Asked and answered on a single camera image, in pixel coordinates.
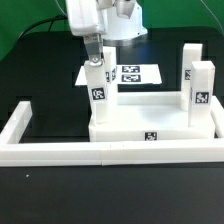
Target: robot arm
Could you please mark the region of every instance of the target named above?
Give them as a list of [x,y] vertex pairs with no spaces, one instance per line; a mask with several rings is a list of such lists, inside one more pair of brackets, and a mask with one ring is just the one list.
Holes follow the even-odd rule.
[[83,36],[92,66],[101,66],[103,41],[108,31],[107,10],[116,6],[117,16],[130,18],[136,0],[66,0],[72,34]]

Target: green backdrop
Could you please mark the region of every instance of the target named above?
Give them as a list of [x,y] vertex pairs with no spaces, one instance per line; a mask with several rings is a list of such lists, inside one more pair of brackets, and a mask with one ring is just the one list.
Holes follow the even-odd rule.
[[[224,24],[224,0],[204,0],[220,22]],[[59,0],[65,8],[64,0]],[[138,0],[143,7],[146,28],[209,26],[220,30],[200,0]],[[32,23],[61,14],[54,0],[0,0],[0,60],[13,47],[18,35]],[[33,32],[47,30],[39,27]],[[53,26],[68,30],[67,22]]]

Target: white rectangular base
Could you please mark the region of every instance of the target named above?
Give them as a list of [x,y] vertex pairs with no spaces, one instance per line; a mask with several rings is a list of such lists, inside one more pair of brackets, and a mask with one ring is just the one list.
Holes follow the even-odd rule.
[[177,92],[122,93],[118,94],[118,102],[122,105],[114,109],[110,122],[94,125],[90,120],[91,142],[214,138],[211,116],[203,125],[188,127],[188,112],[180,109]]

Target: tall white block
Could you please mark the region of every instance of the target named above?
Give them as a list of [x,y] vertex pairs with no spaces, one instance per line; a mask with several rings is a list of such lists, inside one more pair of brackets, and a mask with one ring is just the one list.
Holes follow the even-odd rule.
[[191,74],[188,121],[194,127],[204,125],[211,116],[215,67],[211,61],[193,62]]
[[104,61],[105,61],[105,73],[107,79],[108,99],[110,101],[110,107],[113,111],[117,105],[117,57],[115,47],[103,47]]
[[105,76],[105,65],[94,67],[89,61],[84,65],[94,125],[110,120],[110,102]]
[[185,44],[182,61],[181,109],[187,111],[190,96],[191,65],[193,61],[201,61],[202,44]]

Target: black surface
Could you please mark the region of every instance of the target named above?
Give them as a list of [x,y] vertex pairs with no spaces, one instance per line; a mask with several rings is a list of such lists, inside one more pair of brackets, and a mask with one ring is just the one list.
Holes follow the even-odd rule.
[[[224,103],[224,39],[214,29],[151,30],[148,41],[118,48],[118,63],[159,64],[163,84],[141,91],[179,90],[186,42],[204,44],[203,58],[216,66],[214,93]],[[70,33],[27,35],[0,62],[0,128],[27,99],[34,115],[22,142],[88,141],[87,90],[74,88],[85,60],[82,40]],[[0,223],[223,224],[223,167],[0,168]]]

